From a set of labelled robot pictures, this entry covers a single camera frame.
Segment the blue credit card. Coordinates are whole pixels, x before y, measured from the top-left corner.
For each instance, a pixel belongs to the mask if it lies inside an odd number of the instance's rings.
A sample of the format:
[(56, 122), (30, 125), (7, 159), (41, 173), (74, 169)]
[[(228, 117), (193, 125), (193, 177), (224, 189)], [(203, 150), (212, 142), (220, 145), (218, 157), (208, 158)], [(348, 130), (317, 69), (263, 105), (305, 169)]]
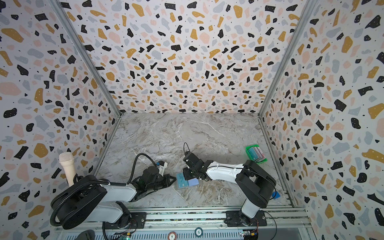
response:
[(199, 180), (196, 178), (188, 180), (188, 184), (189, 184), (189, 187), (197, 186), (199, 185)]

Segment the teal credit card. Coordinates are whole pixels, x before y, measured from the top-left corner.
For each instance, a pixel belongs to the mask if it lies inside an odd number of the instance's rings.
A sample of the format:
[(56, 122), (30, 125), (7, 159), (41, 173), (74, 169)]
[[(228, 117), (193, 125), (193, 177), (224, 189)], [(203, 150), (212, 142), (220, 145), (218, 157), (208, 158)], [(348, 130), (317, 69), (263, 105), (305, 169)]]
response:
[(183, 173), (177, 173), (177, 188), (183, 189), (189, 186), (188, 181), (185, 180)]

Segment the grey card holder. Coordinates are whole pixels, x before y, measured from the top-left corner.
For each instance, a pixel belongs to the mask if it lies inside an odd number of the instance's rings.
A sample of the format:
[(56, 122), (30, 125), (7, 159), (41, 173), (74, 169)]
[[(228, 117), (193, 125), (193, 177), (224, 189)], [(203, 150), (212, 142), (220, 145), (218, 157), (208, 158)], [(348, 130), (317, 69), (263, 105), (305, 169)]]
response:
[(191, 180), (186, 180), (183, 173), (177, 174), (177, 182), (176, 182), (176, 186), (175, 186), (176, 190), (184, 189), (184, 188), (188, 188), (188, 187), (193, 187), (193, 186), (197, 186), (197, 185), (199, 185), (198, 179), (194, 178)]

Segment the green card tray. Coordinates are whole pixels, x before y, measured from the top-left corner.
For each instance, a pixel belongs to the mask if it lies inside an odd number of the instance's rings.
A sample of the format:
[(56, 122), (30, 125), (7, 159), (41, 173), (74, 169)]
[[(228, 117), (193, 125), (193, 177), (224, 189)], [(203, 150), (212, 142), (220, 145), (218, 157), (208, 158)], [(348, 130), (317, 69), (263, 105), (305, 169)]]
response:
[(249, 160), (257, 164), (262, 164), (268, 161), (266, 155), (263, 153), (259, 145), (252, 145), (246, 147), (246, 154)]

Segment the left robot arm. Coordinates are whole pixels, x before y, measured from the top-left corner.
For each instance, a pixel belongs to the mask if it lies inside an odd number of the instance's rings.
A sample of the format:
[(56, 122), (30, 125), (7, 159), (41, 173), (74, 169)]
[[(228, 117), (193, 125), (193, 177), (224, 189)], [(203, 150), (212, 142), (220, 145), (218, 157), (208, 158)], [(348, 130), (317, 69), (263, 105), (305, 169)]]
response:
[(171, 187), (177, 178), (164, 174), (165, 166), (154, 165), (127, 183), (115, 183), (88, 175), (56, 196), (50, 224), (65, 230), (83, 222), (102, 222), (119, 229), (132, 226), (134, 214), (126, 203), (137, 202), (159, 190)]

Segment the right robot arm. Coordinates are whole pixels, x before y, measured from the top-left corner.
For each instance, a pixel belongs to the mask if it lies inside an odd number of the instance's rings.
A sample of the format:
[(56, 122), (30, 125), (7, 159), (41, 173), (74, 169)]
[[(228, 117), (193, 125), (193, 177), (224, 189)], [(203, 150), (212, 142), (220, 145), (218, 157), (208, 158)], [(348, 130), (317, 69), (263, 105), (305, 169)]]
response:
[(211, 160), (204, 162), (191, 151), (187, 151), (183, 161), (194, 178), (237, 184), (246, 196), (241, 213), (248, 219), (253, 219), (273, 198), (276, 180), (251, 160), (238, 165), (221, 164)]

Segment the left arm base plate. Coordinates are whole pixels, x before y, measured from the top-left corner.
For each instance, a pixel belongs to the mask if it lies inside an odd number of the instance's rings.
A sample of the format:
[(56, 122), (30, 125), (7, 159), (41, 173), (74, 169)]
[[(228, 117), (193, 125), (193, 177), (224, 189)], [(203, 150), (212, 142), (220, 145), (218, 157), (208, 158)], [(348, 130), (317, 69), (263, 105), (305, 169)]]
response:
[(104, 224), (105, 230), (121, 229), (121, 230), (137, 230), (143, 229), (146, 223), (146, 212), (133, 212), (123, 214), (115, 223)]

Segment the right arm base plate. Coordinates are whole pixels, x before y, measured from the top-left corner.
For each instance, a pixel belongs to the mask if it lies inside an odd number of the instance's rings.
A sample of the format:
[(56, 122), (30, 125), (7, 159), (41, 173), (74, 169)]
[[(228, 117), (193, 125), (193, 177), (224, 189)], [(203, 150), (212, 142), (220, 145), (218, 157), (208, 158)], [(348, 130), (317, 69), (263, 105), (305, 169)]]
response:
[(247, 217), (241, 211), (227, 211), (224, 223), (228, 227), (265, 227), (267, 220), (263, 211), (258, 211), (253, 218)]

